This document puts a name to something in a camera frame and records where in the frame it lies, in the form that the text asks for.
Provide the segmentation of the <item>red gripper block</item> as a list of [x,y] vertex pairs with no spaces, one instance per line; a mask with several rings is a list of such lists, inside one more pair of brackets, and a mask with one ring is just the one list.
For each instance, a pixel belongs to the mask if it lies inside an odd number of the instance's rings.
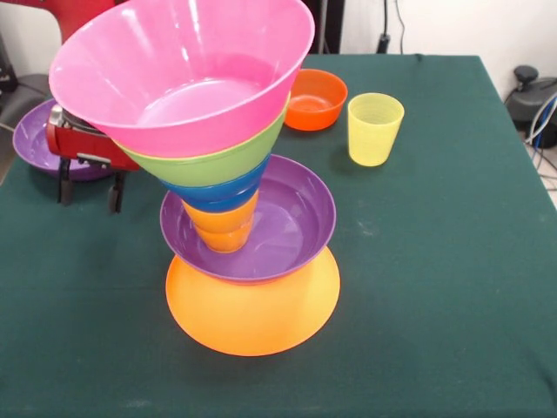
[[[46,125],[49,150],[60,158],[58,166],[57,202],[68,206],[72,201],[73,183],[70,179],[70,159],[103,158],[110,166],[124,171],[137,171],[140,166],[125,154],[110,138],[77,129]],[[110,213],[120,213],[124,196],[126,172],[116,171],[114,184],[108,192]]]

